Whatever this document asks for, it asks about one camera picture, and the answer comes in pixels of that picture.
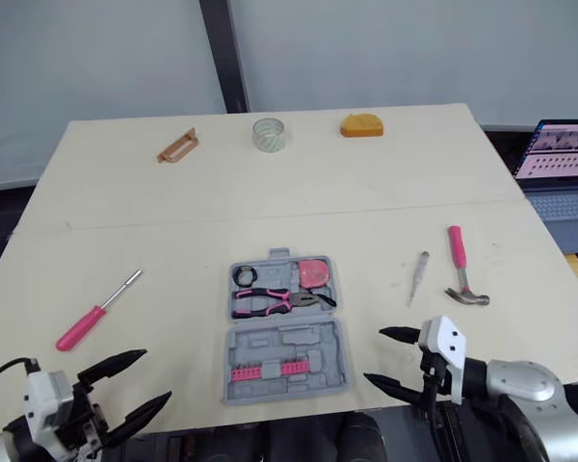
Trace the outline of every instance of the hammer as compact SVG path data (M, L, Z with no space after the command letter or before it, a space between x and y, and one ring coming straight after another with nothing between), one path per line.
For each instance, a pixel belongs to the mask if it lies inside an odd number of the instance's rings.
M459 226L450 226L448 228L450 235L450 245L452 247L452 257L454 265L459 271L460 292L454 289L447 289L445 293L464 305L488 305L490 297L488 295L475 295L469 289L469 282L466 278L466 253L462 244L462 231Z

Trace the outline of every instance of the pink screwdriver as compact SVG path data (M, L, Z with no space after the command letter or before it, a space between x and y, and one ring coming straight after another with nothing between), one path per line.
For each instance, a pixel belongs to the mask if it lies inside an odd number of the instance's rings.
M135 271L115 292L103 302L102 305L94 307L81 320L76 322L58 342L56 348L59 351L69 351L94 327L94 325L107 314L107 307L111 305L124 290L141 276L142 271Z

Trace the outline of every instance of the pink tape measure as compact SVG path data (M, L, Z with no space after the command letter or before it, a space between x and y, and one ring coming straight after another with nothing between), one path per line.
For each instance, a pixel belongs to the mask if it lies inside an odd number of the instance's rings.
M323 260L300 260L300 285L305 289L323 287L329 281L329 267Z

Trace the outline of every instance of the white wall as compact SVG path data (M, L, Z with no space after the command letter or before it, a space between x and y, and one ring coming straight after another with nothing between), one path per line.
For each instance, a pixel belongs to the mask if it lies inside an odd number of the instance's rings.
M0 187L70 120L223 112L197 0L0 0Z
M578 0L232 0L252 111L466 102L578 117Z

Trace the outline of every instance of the pink bit holder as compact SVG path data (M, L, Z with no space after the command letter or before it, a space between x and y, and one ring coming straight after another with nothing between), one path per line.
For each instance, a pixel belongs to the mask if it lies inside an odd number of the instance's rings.
M231 371L231 381L241 382L244 380L258 380L262 377L261 366L238 367ZM296 373L309 373L310 365L308 360L289 361L280 365L280 375L293 375Z

